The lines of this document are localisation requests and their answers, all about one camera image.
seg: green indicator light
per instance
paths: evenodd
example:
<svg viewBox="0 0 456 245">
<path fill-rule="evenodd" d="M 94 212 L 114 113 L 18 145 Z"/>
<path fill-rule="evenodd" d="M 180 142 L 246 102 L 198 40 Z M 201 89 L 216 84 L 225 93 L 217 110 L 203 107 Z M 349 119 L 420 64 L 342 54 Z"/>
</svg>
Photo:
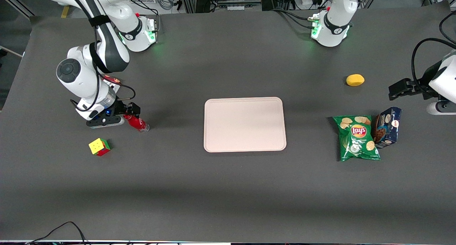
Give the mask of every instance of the green indicator light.
<svg viewBox="0 0 456 245">
<path fill-rule="evenodd" d="M 119 32 L 120 39 L 122 40 L 122 43 L 125 45 L 124 37 L 122 37 L 122 34 Z"/>
</svg>

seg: rubik's cube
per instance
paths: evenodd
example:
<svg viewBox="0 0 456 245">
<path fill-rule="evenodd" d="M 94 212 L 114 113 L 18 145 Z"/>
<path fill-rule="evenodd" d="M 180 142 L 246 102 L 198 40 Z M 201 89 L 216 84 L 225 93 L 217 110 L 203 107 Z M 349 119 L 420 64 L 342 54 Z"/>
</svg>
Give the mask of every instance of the rubik's cube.
<svg viewBox="0 0 456 245">
<path fill-rule="evenodd" d="M 95 141 L 89 143 L 88 146 L 90 147 L 92 154 L 97 156 L 103 156 L 111 150 L 111 148 L 108 145 L 108 142 L 101 138 L 98 138 Z"/>
</svg>

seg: pink tray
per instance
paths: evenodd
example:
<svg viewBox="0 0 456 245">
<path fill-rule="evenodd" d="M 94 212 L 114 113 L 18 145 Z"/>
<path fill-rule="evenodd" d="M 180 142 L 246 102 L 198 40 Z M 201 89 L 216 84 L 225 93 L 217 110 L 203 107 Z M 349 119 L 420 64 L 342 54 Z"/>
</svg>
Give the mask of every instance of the pink tray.
<svg viewBox="0 0 456 245">
<path fill-rule="evenodd" d="M 275 151 L 286 147 L 282 100 L 210 99 L 204 106 L 207 152 Z"/>
</svg>

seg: power strip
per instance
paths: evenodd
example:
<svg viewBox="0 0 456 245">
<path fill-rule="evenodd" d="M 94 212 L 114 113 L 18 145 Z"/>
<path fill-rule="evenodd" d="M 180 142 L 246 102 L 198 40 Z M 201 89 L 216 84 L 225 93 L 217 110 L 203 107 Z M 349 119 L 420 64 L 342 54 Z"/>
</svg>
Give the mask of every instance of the power strip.
<svg viewBox="0 0 456 245">
<path fill-rule="evenodd" d="M 313 4 L 312 0 L 301 0 L 301 5 L 303 6 L 311 6 Z"/>
</svg>

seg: yellow sponge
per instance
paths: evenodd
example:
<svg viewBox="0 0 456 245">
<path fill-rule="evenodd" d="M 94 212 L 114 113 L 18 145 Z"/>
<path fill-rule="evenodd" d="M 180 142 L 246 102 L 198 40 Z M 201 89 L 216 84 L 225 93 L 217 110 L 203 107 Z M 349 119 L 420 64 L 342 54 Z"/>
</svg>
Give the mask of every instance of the yellow sponge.
<svg viewBox="0 0 456 245">
<path fill-rule="evenodd" d="M 364 83 L 364 77 L 360 74 L 353 74 L 347 77 L 347 85 L 360 86 Z"/>
</svg>

